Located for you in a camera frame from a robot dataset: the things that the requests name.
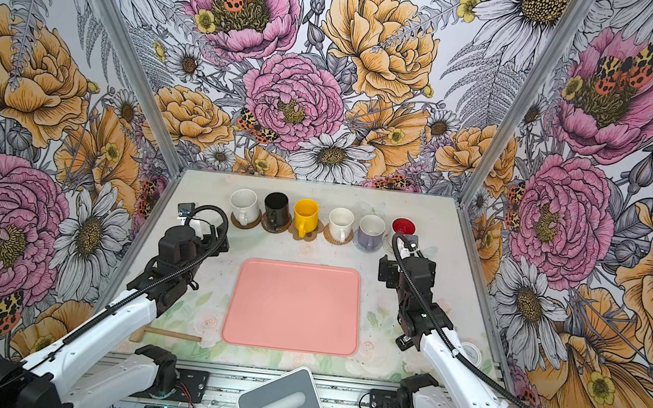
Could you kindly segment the lavender mug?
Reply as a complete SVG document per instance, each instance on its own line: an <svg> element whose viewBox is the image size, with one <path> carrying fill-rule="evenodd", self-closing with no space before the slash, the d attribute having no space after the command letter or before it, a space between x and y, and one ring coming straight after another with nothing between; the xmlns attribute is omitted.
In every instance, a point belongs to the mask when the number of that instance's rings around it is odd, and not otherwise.
<svg viewBox="0 0 653 408"><path fill-rule="evenodd" d="M360 219L356 235L357 246L363 252L378 251L384 242L386 223L377 215L366 215Z"/></svg>

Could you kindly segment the red inside white mug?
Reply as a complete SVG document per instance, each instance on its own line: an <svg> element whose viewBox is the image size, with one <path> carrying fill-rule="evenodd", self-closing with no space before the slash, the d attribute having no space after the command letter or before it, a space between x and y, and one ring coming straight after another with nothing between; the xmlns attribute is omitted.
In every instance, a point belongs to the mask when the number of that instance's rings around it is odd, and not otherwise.
<svg viewBox="0 0 653 408"><path fill-rule="evenodd" d="M390 227L390 234L388 237L388 242L392 243L392 237L396 234L403 236L411 236L416 234L415 224L407 218L397 218L392 222Z"/></svg>

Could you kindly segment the dark brown round wooden coaster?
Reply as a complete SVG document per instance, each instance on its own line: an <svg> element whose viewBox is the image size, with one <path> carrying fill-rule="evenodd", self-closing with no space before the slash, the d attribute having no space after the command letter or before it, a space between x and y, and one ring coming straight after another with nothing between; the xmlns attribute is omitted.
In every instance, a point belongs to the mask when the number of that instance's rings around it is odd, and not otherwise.
<svg viewBox="0 0 653 408"><path fill-rule="evenodd" d="M262 229L265 230L266 233L271 233L271 234L285 233L292 225L292 221L288 221L285 225L281 225L281 226L271 225L266 217L267 215L264 214L261 220Z"/></svg>

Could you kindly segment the black mug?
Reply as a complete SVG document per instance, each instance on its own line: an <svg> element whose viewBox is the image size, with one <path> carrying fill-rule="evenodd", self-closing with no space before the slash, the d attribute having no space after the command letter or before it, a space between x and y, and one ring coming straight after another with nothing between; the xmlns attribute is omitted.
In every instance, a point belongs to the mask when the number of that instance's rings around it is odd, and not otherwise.
<svg viewBox="0 0 653 408"><path fill-rule="evenodd" d="M281 226L290 221L288 196L282 192L273 192L264 199L264 214L271 225Z"/></svg>

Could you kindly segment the yellow mug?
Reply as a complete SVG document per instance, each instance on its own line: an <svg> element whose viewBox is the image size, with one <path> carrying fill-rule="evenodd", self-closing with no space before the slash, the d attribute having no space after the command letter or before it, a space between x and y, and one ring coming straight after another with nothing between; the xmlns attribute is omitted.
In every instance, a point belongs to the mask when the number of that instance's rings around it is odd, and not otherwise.
<svg viewBox="0 0 653 408"><path fill-rule="evenodd" d="M318 227L319 207L312 199L301 199L295 204L294 227L300 239L313 235Z"/></svg>

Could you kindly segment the light brown round wooden coaster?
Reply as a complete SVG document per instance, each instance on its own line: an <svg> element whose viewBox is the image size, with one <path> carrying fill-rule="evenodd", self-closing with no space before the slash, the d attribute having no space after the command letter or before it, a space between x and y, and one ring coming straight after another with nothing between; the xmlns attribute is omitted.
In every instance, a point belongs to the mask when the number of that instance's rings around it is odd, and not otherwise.
<svg viewBox="0 0 653 408"><path fill-rule="evenodd" d="M230 221L231 221L232 225L235 228L240 229L240 230L247 230L247 229L252 229L252 228L255 228L255 227L259 226L259 224L261 224L261 221L262 221L262 216L258 216L253 221L250 221L250 223L242 225L241 222L235 216L235 214L231 213Z"/></svg>

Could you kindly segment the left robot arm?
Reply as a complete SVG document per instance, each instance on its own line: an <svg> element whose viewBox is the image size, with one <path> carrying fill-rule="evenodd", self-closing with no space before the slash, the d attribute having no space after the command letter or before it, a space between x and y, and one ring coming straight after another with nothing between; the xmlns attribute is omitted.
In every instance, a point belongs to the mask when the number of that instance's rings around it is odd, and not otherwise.
<svg viewBox="0 0 653 408"><path fill-rule="evenodd" d="M153 345L100 373L91 369L197 289L202 262L228 250L227 231L223 223L205 236L187 223L169 228L157 255L109 306L39 352L0 362L0 408L108 408L140 392L176 392L177 359Z"/></svg>

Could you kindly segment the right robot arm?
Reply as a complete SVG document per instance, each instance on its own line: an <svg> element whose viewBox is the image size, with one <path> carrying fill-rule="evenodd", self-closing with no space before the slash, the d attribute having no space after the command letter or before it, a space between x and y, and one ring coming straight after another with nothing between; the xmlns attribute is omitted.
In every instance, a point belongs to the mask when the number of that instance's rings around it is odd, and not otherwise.
<svg viewBox="0 0 653 408"><path fill-rule="evenodd" d="M509 408L508 394L465 356L447 314L433 302L436 263L425 257L380 258L378 280L395 290L401 351L416 349L435 376L414 375L401 381L400 408Z"/></svg>

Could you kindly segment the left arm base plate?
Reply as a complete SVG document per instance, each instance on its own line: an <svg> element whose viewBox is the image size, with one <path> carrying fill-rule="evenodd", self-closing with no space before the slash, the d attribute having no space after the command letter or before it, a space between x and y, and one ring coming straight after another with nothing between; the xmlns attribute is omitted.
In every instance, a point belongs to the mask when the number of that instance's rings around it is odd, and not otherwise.
<svg viewBox="0 0 653 408"><path fill-rule="evenodd" d="M198 404L203 401L209 377L210 373L203 370L149 365L146 371L129 371L117 381L123 382L131 397Z"/></svg>

